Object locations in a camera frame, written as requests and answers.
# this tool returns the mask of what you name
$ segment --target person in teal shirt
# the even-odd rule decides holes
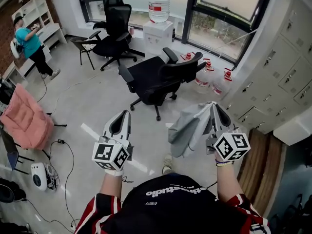
[[[59,73],[60,69],[53,70],[45,62],[45,55],[41,46],[37,32],[40,27],[33,29],[23,28],[24,21],[22,17],[16,17],[14,19],[15,37],[20,45],[24,48],[25,57],[32,60],[35,63],[38,71],[41,73],[42,78],[46,78],[48,75],[50,79],[54,79]]]

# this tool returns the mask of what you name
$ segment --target red and white striped sleeve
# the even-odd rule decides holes
[[[88,203],[75,234],[105,234],[105,221],[121,210],[120,199],[116,196],[97,194]]]
[[[236,209],[247,216],[245,224],[240,229],[240,234],[270,234],[268,220],[261,217],[253,207],[249,199],[244,194],[237,194],[232,197],[228,205],[236,207]]]

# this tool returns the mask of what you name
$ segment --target black cap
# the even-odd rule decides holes
[[[23,19],[23,17],[21,17],[21,16],[18,16],[17,18],[15,18],[14,21],[13,21],[13,26],[15,26],[15,24],[17,24],[18,21],[22,20],[22,19]]]

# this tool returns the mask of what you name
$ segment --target pink chair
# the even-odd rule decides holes
[[[55,125],[21,84],[16,85],[10,104],[0,116],[0,121],[21,148],[42,151],[53,126],[67,126]]]

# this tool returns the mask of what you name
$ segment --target teal shirt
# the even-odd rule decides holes
[[[33,53],[35,53],[41,46],[39,37],[34,35],[28,41],[25,41],[26,36],[31,32],[27,28],[19,28],[16,33],[16,39],[24,47],[25,57],[29,58]]]

